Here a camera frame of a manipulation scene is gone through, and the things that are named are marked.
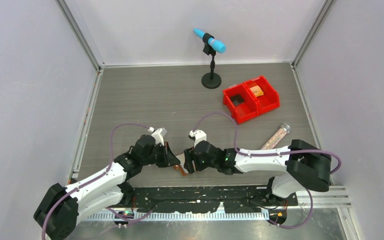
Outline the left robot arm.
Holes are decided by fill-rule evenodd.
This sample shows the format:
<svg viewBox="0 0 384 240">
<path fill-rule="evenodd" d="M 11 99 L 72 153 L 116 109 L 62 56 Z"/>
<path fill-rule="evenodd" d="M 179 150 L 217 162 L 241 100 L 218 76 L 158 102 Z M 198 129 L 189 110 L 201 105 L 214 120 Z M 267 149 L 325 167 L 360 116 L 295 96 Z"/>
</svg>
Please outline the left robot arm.
<svg viewBox="0 0 384 240">
<path fill-rule="evenodd" d="M 142 135 L 135 145 L 104 169 L 67 186 L 52 185 L 33 218 L 45 237 L 64 240 L 90 215 L 117 204 L 128 207 L 133 202 L 134 193 L 127 181 L 138 175 L 144 166 L 167 168 L 180 163 L 168 142 Z"/>
</svg>

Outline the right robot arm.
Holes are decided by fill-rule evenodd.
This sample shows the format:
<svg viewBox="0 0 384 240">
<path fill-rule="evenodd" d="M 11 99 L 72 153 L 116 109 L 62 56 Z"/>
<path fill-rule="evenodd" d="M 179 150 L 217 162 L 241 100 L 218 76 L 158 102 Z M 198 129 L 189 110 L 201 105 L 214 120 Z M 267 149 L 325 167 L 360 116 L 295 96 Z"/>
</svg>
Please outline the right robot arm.
<svg viewBox="0 0 384 240">
<path fill-rule="evenodd" d="M 263 195 L 263 199 L 271 205 L 285 202 L 297 191 L 324 193 L 330 188 L 331 156 L 300 139 L 294 139 L 284 147 L 263 150 L 220 149 L 203 140 L 184 150 L 179 159 L 186 174 L 206 168 L 216 169 L 225 175 L 279 172 L 278 176 L 268 180 Z"/>
</svg>

